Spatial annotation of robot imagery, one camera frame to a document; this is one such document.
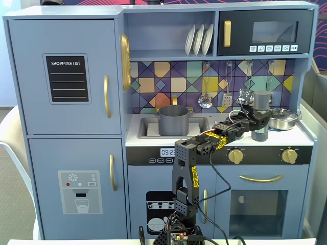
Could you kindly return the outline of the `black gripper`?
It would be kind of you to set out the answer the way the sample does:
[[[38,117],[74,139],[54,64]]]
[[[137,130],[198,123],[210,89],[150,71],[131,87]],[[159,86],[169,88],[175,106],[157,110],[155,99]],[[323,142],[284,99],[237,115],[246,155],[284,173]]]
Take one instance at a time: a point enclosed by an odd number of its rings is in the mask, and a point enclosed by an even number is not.
[[[239,120],[248,124],[250,131],[255,131],[267,126],[272,116],[272,111],[254,111],[252,107],[243,107],[237,115]]]

